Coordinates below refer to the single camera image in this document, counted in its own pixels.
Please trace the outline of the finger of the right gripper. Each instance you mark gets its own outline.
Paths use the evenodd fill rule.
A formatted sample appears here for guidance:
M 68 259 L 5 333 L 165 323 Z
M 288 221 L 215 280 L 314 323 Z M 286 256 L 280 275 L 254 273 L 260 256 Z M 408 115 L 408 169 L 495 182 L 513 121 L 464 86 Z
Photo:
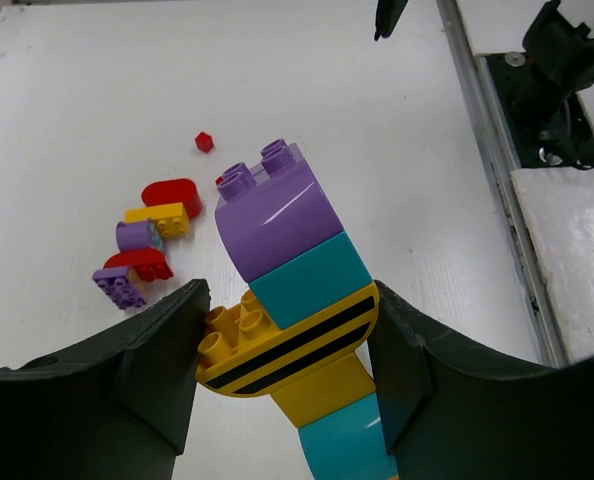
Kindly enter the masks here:
M 392 35 L 406 6 L 407 0 L 379 0 L 377 2 L 375 14 L 375 41 L 387 39 Z

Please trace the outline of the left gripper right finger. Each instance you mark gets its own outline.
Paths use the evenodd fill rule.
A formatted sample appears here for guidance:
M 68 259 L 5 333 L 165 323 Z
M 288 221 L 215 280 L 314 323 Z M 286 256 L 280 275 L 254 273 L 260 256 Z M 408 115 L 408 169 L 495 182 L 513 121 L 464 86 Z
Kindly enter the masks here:
M 402 479 L 594 479 L 594 356 L 512 357 L 380 285 L 369 353 Z

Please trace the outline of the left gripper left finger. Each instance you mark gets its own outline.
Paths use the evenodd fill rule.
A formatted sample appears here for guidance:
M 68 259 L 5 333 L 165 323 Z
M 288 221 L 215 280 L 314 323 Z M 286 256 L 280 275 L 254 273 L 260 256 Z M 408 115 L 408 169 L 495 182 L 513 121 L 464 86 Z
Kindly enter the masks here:
M 210 306 L 194 279 L 137 315 L 0 368 L 0 479 L 169 479 Z

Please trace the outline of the teal square lego brick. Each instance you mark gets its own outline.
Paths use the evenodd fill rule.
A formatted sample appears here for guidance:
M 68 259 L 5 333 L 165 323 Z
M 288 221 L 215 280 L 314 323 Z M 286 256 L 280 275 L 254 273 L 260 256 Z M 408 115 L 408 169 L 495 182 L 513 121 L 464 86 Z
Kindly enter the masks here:
M 372 277 L 346 232 L 341 232 L 249 284 L 280 329 L 368 286 Z

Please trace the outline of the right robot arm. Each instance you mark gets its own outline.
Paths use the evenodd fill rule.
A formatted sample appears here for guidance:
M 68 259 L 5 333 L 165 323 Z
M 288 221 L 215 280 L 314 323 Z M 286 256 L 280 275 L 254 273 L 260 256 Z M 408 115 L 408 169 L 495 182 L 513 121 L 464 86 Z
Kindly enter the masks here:
M 594 33 L 546 2 L 518 51 L 474 54 L 455 1 L 437 4 L 474 130 L 506 169 L 594 169 Z

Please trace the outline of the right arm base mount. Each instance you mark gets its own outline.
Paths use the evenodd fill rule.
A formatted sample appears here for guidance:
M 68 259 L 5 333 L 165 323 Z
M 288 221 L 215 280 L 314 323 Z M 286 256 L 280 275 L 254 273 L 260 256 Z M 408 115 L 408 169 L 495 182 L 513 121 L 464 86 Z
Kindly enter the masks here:
M 535 76 L 521 52 L 480 57 L 518 168 L 594 168 L 594 126 L 576 92 L 564 97 Z

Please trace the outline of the yellow black striped lego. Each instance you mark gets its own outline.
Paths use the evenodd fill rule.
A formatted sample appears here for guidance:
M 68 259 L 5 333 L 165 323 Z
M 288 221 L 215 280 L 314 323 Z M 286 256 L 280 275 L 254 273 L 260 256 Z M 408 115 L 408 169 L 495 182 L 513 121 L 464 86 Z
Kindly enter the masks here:
M 196 379 L 235 398 L 269 395 L 297 428 L 376 390 L 356 350 L 376 325 L 379 298 L 370 284 L 280 329 L 252 291 L 205 317 Z

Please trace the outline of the teal curved lego brick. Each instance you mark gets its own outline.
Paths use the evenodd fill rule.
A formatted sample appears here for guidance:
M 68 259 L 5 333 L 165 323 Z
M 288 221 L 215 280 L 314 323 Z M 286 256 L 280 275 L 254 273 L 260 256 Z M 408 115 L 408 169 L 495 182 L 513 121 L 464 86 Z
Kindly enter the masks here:
M 316 480 L 396 479 L 395 458 L 386 451 L 374 393 L 298 429 Z

